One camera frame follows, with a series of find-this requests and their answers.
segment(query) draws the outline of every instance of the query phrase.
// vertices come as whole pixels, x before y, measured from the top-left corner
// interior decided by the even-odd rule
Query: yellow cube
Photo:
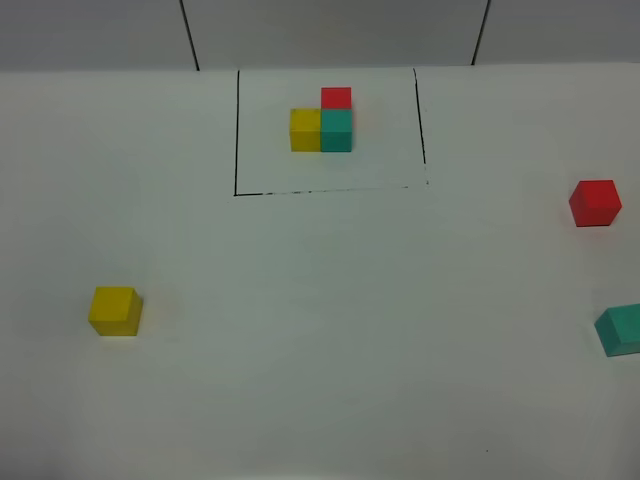
[[[142,314],[142,299],[132,287],[97,287],[89,323],[100,335],[135,336]]]
[[[322,113],[319,108],[291,110],[289,137],[292,152],[320,152]]]

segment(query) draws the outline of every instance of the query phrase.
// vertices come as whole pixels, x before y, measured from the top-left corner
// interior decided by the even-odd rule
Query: wooden block
[[[351,87],[323,87],[321,106],[323,110],[351,110]]]
[[[135,336],[141,314],[142,299],[132,287],[97,287],[89,323],[100,335]]]
[[[322,151],[350,152],[353,148],[353,112],[322,110]]]
[[[322,115],[319,108],[294,108],[291,110],[289,138],[292,152],[321,151]]]
[[[576,227],[611,225],[622,208],[613,180],[581,180],[569,205]]]
[[[607,357],[640,353],[640,304],[607,308],[595,326]]]

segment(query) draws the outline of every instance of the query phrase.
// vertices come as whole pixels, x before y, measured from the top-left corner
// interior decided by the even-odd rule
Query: black line
[[[240,137],[240,70],[238,70],[238,79],[236,80],[236,172],[233,182],[233,196],[238,197],[238,139]]]
[[[255,192],[255,193],[238,193],[235,197],[260,197],[269,195],[306,195],[309,193],[344,193],[344,192],[367,192],[380,190],[406,190],[409,185],[402,187],[360,187],[360,188],[330,188],[327,190],[296,190],[293,192]]]
[[[484,17],[482,17],[482,25],[480,25],[480,33],[478,34],[478,41],[476,42],[476,49],[473,52],[473,58],[471,59],[471,65],[476,64],[476,58],[478,58],[478,51],[480,50],[480,43],[482,42],[482,35],[484,35],[484,26],[487,23],[487,17],[489,16],[489,9],[491,8],[491,0],[487,0],[487,6],[484,9]]]
[[[191,54],[193,55],[193,61],[196,64],[196,71],[200,71],[200,63],[198,63],[198,56],[196,55],[196,47],[193,46],[193,37],[191,36],[191,28],[189,27],[189,20],[187,20],[187,11],[184,9],[184,1],[180,0],[180,10],[182,10],[182,19],[184,20],[184,26],[187,29],[187,36],[189,37],[189,45],[191,45]]]
[[[422,131],[422,112],[420,111],[420,93],[418,92],[418,74],[413,69],[413,78],[416,81],[416,106],[418,107],[418,123],[420,124],[420,142],[422,142],[422,162],[427,165],[427,154],[424,151],[424,133]]]

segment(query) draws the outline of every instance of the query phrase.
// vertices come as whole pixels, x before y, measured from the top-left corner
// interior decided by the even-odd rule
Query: white table
[[[640,67],[417,76],[419,182],[248,197],[236,72],[0,76],[0,476],[634,478],[640,359],[592,324],[640,297]]]

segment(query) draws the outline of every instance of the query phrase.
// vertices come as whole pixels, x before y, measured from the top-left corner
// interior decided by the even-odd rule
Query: white surface
[[[352,88],[353,152],[291,152],[291,109],[329,86]],[[238,193],[426,184],[411,68],[242,71],[239,138]]]
[[[493,0],[476,63],[640,62],[634,0]]]
[[[468,65],[486,0],[185,0],[202,68]]]
[[[235,72],[0,76],[0,476],[635,478],[640,69],[418,74],[428,187],[245,198]]]
[[[0,4],[0,70],[195,70],[178,0]]]

